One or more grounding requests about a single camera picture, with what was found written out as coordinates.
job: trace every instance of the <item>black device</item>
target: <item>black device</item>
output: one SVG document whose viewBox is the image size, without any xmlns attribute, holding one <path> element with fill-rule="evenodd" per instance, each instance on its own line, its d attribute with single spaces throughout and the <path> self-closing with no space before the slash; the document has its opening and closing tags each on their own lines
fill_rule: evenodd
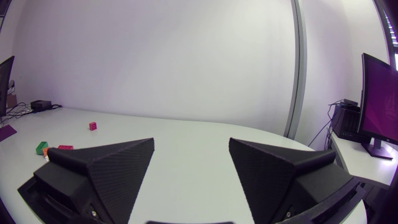
<svg viewBox="0 0 398 224">
<path fill-rule="evenodd" d="M 349 100 L 336 105 L 331 127 L 341 139 L 369 144 L 372 138 L 357 132 L 361 116 L 361 108 L 357 105 L 357 102 Z"/>
<path fill-rule="evenodd" d="M 127 223 L 153 152 L 153 138 L 50 148 L 50 161 L 18 192 L 45 223 Z"/>
<path fill-rule="evenodd" d="M 30 108 L 35 112 L 45 111 L 52 107 L 51 101 L 47 100 L 36 100 L 30 102 Z"/>
<path fill-rule="evenodd" d="M 398 144 L 398 72 L 387 63 L 362 54 L 363 90 L 358 133 L 374 138 L 362 144 L 373 157 L 392 159 L 381 141 Z"/>
<path fill-rule="evenodd" d="M 0 64 L 0 116 L 7 115 L 7 91 L 15 56 Z"/>
<path fill-rule="evenodd" d="M 229 153 L 256 224 L 339 223 L 364 195 L 359 181 L 333 163 L 332 150 L 231 138 Z"/>
</svg>

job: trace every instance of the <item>white wall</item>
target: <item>white wall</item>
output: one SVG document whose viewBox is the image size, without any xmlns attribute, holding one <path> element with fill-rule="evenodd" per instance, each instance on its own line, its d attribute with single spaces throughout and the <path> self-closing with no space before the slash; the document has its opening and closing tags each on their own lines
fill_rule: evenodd
<svg viewBox="0 0 398 224">
<path fill-rule="evenodd" d="M 22 101 L 284 132 L 290 0 L 36 0 L 17 33 Z"/>
<path fill-rule="evenodd" d="M 0 31 L 0 63 L 12 56 L 19 18 L 26 0 L 12 0 Z"/>
<path fill-rule="evenodd" d="M 329 120 L 328 104 L 344 98 L 360 102 L 362 53 L 387 62 L 387 48 L 373 0 L 302 0 L 302 10 L 307 84 L 295 140 L 308 145 Z M 325 138 L 326 129 L 311 147 L 322 150 Z"/>
</svg>

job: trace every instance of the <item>green block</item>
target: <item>green block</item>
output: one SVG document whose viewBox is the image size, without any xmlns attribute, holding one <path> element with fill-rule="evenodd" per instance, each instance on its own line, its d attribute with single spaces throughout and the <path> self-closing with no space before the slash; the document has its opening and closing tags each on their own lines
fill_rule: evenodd
<svg viewBox="0 0 398 224">
<path fill-rule="evenodd" d="M 48 146 L 49 146 L 49 144 L 47 142 L 40 142 L 40 144 L 36 147 L 36 154 L 42 155 L 43 149 Z"/>
</svg>

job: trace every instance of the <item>black cable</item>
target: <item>black cable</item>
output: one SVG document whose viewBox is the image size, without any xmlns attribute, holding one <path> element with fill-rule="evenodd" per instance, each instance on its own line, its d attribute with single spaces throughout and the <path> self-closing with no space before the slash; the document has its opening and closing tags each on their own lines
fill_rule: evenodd
<svg viewBox="0 0 398 224">
<path fill-rule="evenodd" d="M 51 106 L 51 108 L 47 109 L 47 110 L 54 110 L 57 108 L 62 108 L 62 105 L 58 105 L 58 104 L 54 104 Z M 8 116 L 8 118 L 5 118 L 4 120 L 2 120 L 0 122 L 1 127 L 4 126 L 5 121 L 10 120 L 12 118 L 18 119 L 21 118 L 27 114 L 31 114 L 31 113 L 36 113 L 36 112 L 41 112 L 41 111 L 34 111 L 30 108 L 29 105 L 27 105 L 26 103 L 18 103 L 17 105 L 13 106 L 7 113 L 6 116 Z"/>
<path fill-rule="evenodd" d="M 328 110 L 329 121 L 321 128 L 321 130 L 319 130 L 318 134 L 312 139 L 312 141 L 310 142 L 310 144 L 308 145 L 308 147 L 311 146 L 311 144 L 312 144 L 312 143 L 314 142 L 314 140 L 318 137 L 318 135 L 323 131 L 323 129 L 324 129 L 329 123 L 331 123 L 331 121 L 332 121 L 334 115 L 337 114 L 337 111 L 335 111 L 335 113 L 333 114 L 333 116 L 330 117 L 329 112 L 330 112 L 331 106 L 333 106 L 333 105 L 339 105 L 340 103 L 338 103 L 338 102 L 340 102 L 340 101 L 342 101 L 342 100 L 338 100 L 338 101 L 336 101 L 336 102 L 334 102 L 334 103 L 328 105 L 328 106 L 329 106 L 329 110 Z"/>
<path fill-rule="evenodd" d="M 344 103 L 340 103 L 340 105 L 339 105 L 339 107 L 337 108 L 337 110 L 335 110 L 335 112 L 333 113 L 333 116 L 331 117 L 331 121 L 333 121 L 333 119 L 335 118 L 335 116 L 337 115 L 337 113 L 339 112 L 339 110 L 342 109 L 343 107 L 344 107 Z M 340 120 L 340 118 L 341 118 L 341 114 L 339 115 L 339 117 L 338 117 L 336 123 L 338 123 L 338 121 Z M 329 125 L 328 132 L 326 133 L 326 138 L 325 138 L 325 143 L 324 143 L 324 145 L 323 145 L 323 150 L 326 150 L 326 149 L 329 148 L 330 137 L 331 137 L 331 131 L 330 131 L 330 129 L 331 129 L 331 123 L 330 123 L 330 125 Z"/>
<path fill-rule="evenodd" d="M 321 130 L 318 132 L 318 134 L 312 139 L 312 141 L 311 141 L 310 144 L 308 145 L 309 147 L 311 146 L 312 142 L 318 137 L 318 135 L 322 132 L 323 128 L 325 128 L 330 122 L 331 122 L 331 120 L 329 120 L 329 121 L 321 128 Z"/>
</svg>

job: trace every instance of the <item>black box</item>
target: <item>black box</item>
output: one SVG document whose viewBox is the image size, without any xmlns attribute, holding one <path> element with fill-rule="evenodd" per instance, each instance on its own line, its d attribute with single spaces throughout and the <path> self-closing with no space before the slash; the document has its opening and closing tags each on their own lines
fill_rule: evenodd
<svg viewBox="0 0 398 224">
<path fill-rule="evenodd" d="M 360 117 L 361 108 L 358 106 L 349 105 L 340 108 L 336 105 L 331 127 L 341 139 L 369 144 L 372 138 L 357 132 Z"/>
<path fill-rule="evenodd" d="M 30 108 L 34 111 L 45 111 L 50 109 L 52 106 L 51 101 L 47 100 L 36 100 L 30 102 Z"/>
</svg>

